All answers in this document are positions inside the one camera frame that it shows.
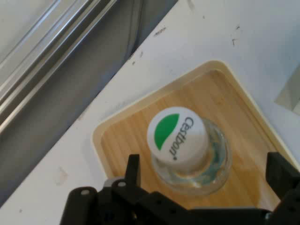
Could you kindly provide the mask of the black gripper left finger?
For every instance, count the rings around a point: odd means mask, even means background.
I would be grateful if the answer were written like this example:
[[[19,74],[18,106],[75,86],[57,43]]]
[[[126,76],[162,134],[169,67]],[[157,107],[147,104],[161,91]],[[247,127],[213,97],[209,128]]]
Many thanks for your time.
[[[61,217],[62,225],[183,225],[187,209],[159,192],[140,186],[140,157],[131,154],[125,176],[100,191],[93,187],[72,190]]]

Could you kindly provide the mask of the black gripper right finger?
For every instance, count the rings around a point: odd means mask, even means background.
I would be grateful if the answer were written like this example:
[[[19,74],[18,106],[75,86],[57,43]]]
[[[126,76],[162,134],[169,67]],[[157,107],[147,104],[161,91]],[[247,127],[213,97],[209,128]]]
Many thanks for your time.
[[[280,153],[267,154],[266,181],[280,199],[266,219],[268,225],[300,223],[300,172]]]

